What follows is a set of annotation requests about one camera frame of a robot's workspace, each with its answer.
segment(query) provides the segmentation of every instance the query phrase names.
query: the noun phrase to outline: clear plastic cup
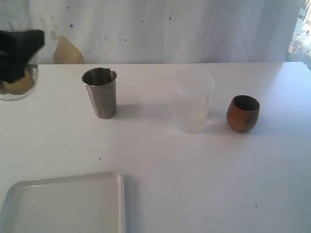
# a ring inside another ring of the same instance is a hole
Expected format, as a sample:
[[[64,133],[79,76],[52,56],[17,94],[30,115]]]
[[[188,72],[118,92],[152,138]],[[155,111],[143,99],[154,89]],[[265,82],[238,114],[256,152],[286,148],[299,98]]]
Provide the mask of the clear plastic cup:
[[[201,132],[207,125],[207,113],[215,88],[213,78],[204,70],[184,70],[173,78],[172,120],[187,133]]]

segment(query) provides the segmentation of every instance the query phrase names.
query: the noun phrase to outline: white curtain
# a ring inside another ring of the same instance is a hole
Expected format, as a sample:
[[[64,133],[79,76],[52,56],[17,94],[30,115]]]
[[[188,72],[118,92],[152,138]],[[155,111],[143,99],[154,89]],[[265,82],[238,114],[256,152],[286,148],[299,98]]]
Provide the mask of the white curtain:
[[[46,32],[41,63],[64,35],[83,63],[108,64],[283,62],[304,0],[24,1],[0,0]]]

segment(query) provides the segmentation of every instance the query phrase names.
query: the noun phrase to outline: white plastic tray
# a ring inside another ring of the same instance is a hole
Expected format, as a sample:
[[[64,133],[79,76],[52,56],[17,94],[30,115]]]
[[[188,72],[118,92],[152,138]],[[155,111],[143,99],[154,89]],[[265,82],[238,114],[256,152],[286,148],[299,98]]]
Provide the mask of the white plastic tray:
[[[0,233],[124,233],[123,176],[19,182],[0,212]]]

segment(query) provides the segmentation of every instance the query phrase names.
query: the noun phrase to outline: metal tumbler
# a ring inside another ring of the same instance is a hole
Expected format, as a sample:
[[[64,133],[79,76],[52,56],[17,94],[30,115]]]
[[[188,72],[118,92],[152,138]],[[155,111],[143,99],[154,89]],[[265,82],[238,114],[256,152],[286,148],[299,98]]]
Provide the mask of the metal tumbler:
[[[102,119],[113,117],[117,112],[117,73],[109,68],[95,68],[82,76],[95,114]]]

